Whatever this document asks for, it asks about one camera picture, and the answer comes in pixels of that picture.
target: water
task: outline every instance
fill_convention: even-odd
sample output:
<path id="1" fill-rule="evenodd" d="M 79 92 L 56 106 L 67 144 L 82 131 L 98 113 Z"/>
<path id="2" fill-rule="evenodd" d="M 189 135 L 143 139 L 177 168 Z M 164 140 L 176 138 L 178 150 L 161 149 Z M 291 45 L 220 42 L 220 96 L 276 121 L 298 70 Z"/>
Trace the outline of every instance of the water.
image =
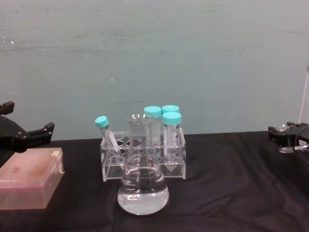
<path id="1" fill-rule="evenodd" d="M 124 172 L 118 191 L 119 205 L 136 215 L 153 214 L 169 200 L 162 171 L 157 167 L 135 167 Z"/>

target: erlenmeyer flask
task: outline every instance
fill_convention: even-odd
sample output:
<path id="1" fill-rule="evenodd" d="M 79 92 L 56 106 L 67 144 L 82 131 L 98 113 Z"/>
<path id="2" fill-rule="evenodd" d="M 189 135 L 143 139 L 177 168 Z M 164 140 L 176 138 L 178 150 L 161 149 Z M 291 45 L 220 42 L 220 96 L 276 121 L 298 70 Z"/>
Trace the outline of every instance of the erlenmeyer flask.
<path id="1" fill-rule="evenodd" d="M 169 200 L 169 190 L 152 144 L 149 114 L 130 114 L 130 146 L 118 191 L 120 206 L 136 215 L 152 214 Z"/>

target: test tube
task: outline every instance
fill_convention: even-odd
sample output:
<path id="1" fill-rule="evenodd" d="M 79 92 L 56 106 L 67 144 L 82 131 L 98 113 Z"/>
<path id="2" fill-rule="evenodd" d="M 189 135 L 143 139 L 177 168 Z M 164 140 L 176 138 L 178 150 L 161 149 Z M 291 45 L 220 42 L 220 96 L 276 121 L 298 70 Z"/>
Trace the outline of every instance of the test tube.
<path id="1" fill-rule="evenodd" d="M 159 106 L 147 106 L 144 108 L 145 114 L 153 115 L 154 121 L 152 123 L 152 141 L 154 146 L 161 145 L 162 134 L 162 109 Z"/>
<path id="2" fill-rule="evenodd" d="M 107 148 L 111 149 L 112 151 L 112 158 L 115 158 L 116 163 L 123 169 L 124 159 L 121 157 L 121 151 L 114 137 L 114 134 L 112 133 L 108 118 L 106 116 L 100 116 L 95 120 L 95 123 L 100 129 L 103 138 L 105 138 Z"/>
<path id="3" fill-rule="evenodd" d="M 165 166 L 172 172 L 178 165 L 179 127 L 182 115 L 178 112 L 167 112 L 162 116 L 164 131 L 164 162 Z"/>
<path id="4" fill-rule="evenodd" d="M 167 112 L 176 112 L 180 113 L 179 106 L 177 105 L 165 105 L 162 107 L 162 114 Z"/>

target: table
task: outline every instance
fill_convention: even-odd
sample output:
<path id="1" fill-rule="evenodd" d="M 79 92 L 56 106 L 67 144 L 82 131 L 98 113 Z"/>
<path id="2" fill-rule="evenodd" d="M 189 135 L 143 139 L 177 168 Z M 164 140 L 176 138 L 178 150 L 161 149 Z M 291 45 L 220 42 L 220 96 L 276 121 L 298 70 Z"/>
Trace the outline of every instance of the table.
<path id="1" fill-rule="evenodd" d="M 167 178 L 169 203 L 150 216 L 120 208 L 120 180 L 102 182 L 100 139 L 52 142 L 63 149 L 66 173 L 47 208 L 0 211 L 0 231 L 309 231 L 309 197 L 284 169 L 270 170 L 265 158 L 278 151 L 266 131 L 185 139 L 187 180 Z"/>

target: test tube rack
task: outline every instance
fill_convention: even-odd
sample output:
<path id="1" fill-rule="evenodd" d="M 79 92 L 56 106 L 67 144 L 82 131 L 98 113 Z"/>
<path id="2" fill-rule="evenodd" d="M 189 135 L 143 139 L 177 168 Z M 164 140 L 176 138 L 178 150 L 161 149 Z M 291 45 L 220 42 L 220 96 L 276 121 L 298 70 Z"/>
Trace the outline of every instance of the test tube rack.
<path id="1" fill-rule="evenodd" d="M 130 143 L 130 132 L 128 131 L 117 131 L 113 132 L 114 137 L 118 143 L 119 149 L 121 151 L 121 157 L 115 159 L 113 154 L 115 153 L 114 147 L 107 147 L 105 143 L 105 139 L 102 139 L 100 144 L 101 151 L 101 163 L 102 163 L 102 173 L 103 173 L 103 181 L 107 181 L 110 179 L 121 179 L 123 168 L 126 162 L 126 158 L 128 156 L 129 151 L 129 143 Z M 158 161 L 161 165 L 161 169 L 164 177 L 177 177 L 186 179 L 185 174 L 185 140 L 183 135 L 182 128 L 179 128 L 179 136 L 180 143 L 175 148 L 179 149 L 178 159 L 175 160 L 172 165 L 176 165 L 176 168 L 173 171 L 170 171 L 166 167 L 166 163 L 164 162 L 164 144 L 155 146 L 155 151 L 158 156 Z"/>

